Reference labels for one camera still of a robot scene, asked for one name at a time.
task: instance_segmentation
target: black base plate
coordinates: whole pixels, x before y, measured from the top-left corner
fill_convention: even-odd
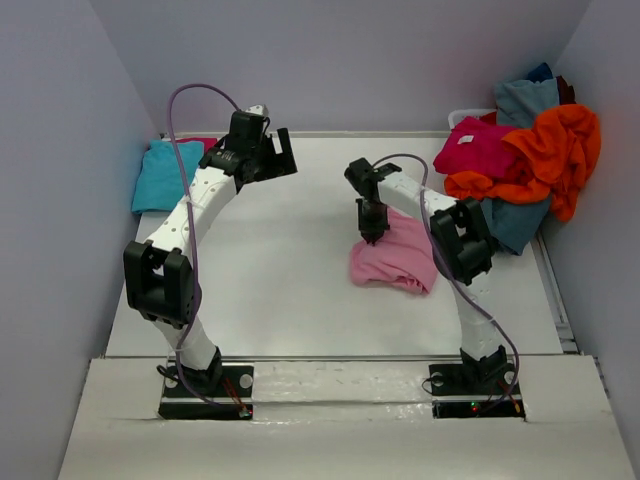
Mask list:
[[[173,360],[169,361],[167,372],[170,375],[177,376]],[[217,407],[207,405],[195,398],[181,383],[176,385],[172,380],[165,379],[158,414],[166,420],[251,420],[253,418],[253,404],[251,402],[253,383],[248,388],[241,387],[240,378],[243,375],[249,375],[253,379],[253,365],[223,364],[220,383],[215,388],[213,395],[206,395],[207,398],[211,398],[219,404]],[[229,397],[222,385],[222,381],[225,378],[231,381],[236,393],[247,406],[250,415],[240,416],[238,406]]]
[[[500,396],[503,393],[502,387],[498,382],[502,382],[503,385],[508,385],[504,379],[504,374],[500,378],[494,381],[485,382],[482,384],[470,385],[464,375],[466,367],[461,363],[437,363],[429,365],[429,377],[431,381],[431,394],[434,397],[451,397],[451,396]],[[509,363],[506,366],[506,372],[513,372],[513,364]],[[515,385],[512,395],[520,394],[520,386]]]
[[[483,412],[484,405],[474,410],[471,402],[433,402],[433,418],[525,418],[522,400],[517,400],[518,411],[511,400],[500,402]]]

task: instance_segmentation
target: magenta cloth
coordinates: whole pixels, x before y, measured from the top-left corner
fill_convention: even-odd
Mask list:
[[[350,275],[356,285],[390,283],[411,293],[429,293],[438,270],[422,222],[388,209],[391,227],[375,245],[363,240],[351,249]]]
[[[500,140],[515,129],[466,117],[453,128],[433,166],[436,172],[446,175],[472,170],[487,177],[502,178],[516,157],[502,147]]]

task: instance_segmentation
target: teal towel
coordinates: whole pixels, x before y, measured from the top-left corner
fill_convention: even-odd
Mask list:
[[[491,236],[498,240],[500,247],[512,255],[522,255],[549,211],[551,195],[541,202],[524,205],[514,205],[501,198],[485,198],[481,206]]]
[[[498,125],[531,128],[538,114],[560,105],[555,78],[539,83],[529,80],[497,83],[493,93],[498,108]]]
[[[202,142],[186,142],[178,145],[189,183],[193,181],[198,162],[204,154]],[[171,142],[151,140],[151,146],[142,157],[142,171],[136,183],[131,211],[148,210],[170,212],[184,195],[178,160]]]

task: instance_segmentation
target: gray wall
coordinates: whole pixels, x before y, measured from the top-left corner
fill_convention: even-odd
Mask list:
[[[91,0],[158,128],[171,91],[203,81],[295,130],[443,129],[554,63],[589,1]],[[181,131],[228,126],[210,92],[175,110]]]
[[[53,479],[120,288],[153,125],[86,0],[0,13],[0,477]]]
[[[545,238],[578,343],[600,357],[640,473],[640,31],[637,0],[595,0],[556,66],[602,123],[600,161],[567,225]]]

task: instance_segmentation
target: pile of laundry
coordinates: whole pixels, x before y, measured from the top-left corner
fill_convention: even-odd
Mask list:
[[[571,220],[600,155],[595,113],[543,63],[494,86],[495,113],[466,117],[435,159],[448,195],[481,201],[492,236],[521,255],[547,214]]]

